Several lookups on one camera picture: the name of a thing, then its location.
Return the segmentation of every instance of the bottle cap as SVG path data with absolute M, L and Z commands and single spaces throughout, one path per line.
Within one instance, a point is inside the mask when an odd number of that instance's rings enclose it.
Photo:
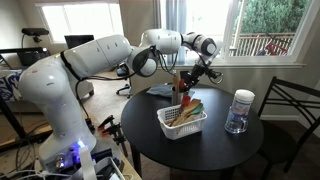
M 234 96 L 240 101 L 251 102 L 253 101 L 255 95 L 251 91 L 245 89 L 238 89 Z

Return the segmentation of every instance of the tree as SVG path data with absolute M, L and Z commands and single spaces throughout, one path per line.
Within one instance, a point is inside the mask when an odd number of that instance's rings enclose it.
M 241 33 L 295 32 L 308 0 L 249 0 Z

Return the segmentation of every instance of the computer monitor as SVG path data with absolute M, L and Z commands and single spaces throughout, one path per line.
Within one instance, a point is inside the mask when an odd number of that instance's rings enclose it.
M 93 35 L 66 35 L 64 38 L 69 49 L 94 40 Z

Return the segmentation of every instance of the black round table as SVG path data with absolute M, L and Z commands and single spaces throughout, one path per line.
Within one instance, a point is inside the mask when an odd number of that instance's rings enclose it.
M 122 130 L 131 145 L 134 167 L 141 175 L 140 153 L 165 166 L 186 171 L 225 170 L 232 176 L 234 167 L 251 158 L 260 148 L 263 127 L 250 110 L 248 129 L 231 134 L 224 128 L 233 94 L 221 89 L 194 87 L 192 98 L 201 99 L 208 117 L 201 132 L 170 140 L 161 130 L 157 110 L 171 106 L 171 99 L 147 94 L 133 96 L 121 116 Z

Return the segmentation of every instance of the white basket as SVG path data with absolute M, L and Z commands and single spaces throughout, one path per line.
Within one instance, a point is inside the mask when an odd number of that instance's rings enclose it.
M 204 120 L 207 118 L 207 114 L 205 112 L 202 112 L 197 115 L 194 120 L 188 123 L 174 127 L 167 126 L 165 122 L 174 119 L 179 113 L 179 108 L 180 105 L 177 105 L 159 109 L 157 111 L 161 129 L 168 139 L 175 140 L 201 131 Z

